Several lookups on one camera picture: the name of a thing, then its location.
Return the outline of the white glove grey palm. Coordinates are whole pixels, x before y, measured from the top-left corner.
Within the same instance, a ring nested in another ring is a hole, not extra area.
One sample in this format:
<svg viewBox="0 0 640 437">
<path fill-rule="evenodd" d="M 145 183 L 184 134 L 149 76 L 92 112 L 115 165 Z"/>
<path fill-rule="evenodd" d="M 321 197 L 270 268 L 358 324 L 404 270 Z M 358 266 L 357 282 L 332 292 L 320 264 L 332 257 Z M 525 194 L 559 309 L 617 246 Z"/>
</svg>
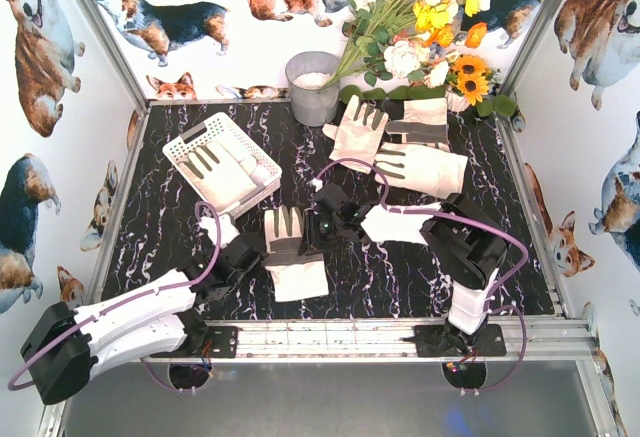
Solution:
<svg viewBox="0 0 640 437">
<path fill-rule="evenodd" d="M 299 255 L 303 214 L 297 207 L 280 206 L 264 212 L 267 257 L 264 268 L 274 284 L 276 302 L 292 302 L 329 293 L 321 254 Z"/>
</svg>

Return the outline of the white glove long cuff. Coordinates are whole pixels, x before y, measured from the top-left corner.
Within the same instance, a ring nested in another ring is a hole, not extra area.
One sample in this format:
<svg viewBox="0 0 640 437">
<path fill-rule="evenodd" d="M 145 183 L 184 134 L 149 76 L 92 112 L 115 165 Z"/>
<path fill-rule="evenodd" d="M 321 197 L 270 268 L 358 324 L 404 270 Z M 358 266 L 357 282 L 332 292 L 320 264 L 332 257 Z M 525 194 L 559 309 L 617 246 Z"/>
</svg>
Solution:
<svg viewBox="0 0 640 437">
<path fill-rule="evenodd" d="M 246 150 L 234 146 L 229 152 L 216 141 L 197 146 L 178 166 L 217 211 L 240 202 L 270 177 L 270 172 Z"/>
</svg>

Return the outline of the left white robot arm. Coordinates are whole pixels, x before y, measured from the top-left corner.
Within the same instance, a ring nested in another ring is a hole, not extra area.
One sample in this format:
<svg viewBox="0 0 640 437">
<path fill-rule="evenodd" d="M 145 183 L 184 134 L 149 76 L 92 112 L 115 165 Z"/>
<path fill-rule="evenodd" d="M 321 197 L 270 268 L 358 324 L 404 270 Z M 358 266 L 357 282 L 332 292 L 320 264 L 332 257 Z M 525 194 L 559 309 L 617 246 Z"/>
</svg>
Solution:
<svg viewBox="0 0 640 437">
<path fill-rule="evenodd" d="M 241 234 L 211 257 L 196 256 L 149 284 L 92 305 L 47 308 L 20 349 L 46 405 L 63 402 L 90 380 L 147 356 L 228 349 L 196 311 L 231 291 L 266 255 L 262 238 Z"/>
</svg>

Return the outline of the white plastic storage basket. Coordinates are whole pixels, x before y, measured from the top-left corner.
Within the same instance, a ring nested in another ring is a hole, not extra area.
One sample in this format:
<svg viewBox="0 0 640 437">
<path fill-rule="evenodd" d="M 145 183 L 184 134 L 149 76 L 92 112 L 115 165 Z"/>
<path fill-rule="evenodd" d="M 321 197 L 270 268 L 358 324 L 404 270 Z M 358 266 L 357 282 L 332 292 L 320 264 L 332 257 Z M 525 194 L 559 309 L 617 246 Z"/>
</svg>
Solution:
<svg viewBox="0 0 640 437">
<path fill-rule="evenodd" d="M 281 167 L 224 112 L 166 143 L 163 154 L 220 215 L 238 218 L 281 187 Z"/>
</svg>

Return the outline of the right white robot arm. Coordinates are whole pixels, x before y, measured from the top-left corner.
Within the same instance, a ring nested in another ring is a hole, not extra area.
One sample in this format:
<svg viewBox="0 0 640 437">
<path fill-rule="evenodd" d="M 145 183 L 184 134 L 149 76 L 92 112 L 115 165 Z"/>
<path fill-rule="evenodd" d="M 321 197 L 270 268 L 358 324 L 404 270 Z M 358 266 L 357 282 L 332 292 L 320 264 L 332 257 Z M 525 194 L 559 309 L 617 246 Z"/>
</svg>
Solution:
<svg viewBox="0 0 640 437">
<path fill-rule="evenodd" d="M 428 205 L 359 204 L 336 184 L 317 185 L 304 212 L 300 256 L 328 251 L 340 239 L 427 247 L 453 280 L 447 323 L 472 337 L 486 324 L 485 302 L 509 249 L 495 223 L 460 193 Z"/>
</svg>

